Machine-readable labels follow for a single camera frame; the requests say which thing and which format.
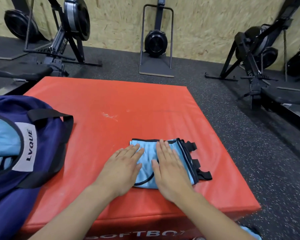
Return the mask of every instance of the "speckled floor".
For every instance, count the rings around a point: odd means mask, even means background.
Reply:
[[[246,101],[236,102],[247,92],[244,81],[205,79],[205,72],[220,73],[217,63],[173,58],[176,76],[165,78],[140,75],[137,53],[98,48],[85,53],[101,58],[103,67],[66,64],[71,77],[187,86],[262,205],[240,222],[257,226],[264,239],[300,239],[300,131],[274,113],[252,112]],[[0,66],[7,62],[0,60]],[[0,87],[10,82],[0,78]]]

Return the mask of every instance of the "wooden wall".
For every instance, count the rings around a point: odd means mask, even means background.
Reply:
[[[91,36],[84,45],[107,49],[139,52],[142,9],[157,0],[85,0],[91,19]],[[234,35],[251,26],[272,23],[284,0],[166,0],[173,8],[173,56],[223,63]],[[4,24],[4,11],[11,8],[10,0],[0,0],[0,35],[11,37]],[[35,0],[35,20],[45,37],[51,38],[55,24],[47,0]],[[153,29],[155,9],[148,7],[145,15],[145,34]],[[293,16],[287,31],[288,58],[300,48],[300,8]],[[164,11],[162,28],[168,38],[171,32],[171,13]],[[274,47],[279,57],[272,69],[283,66],[283,38]]]

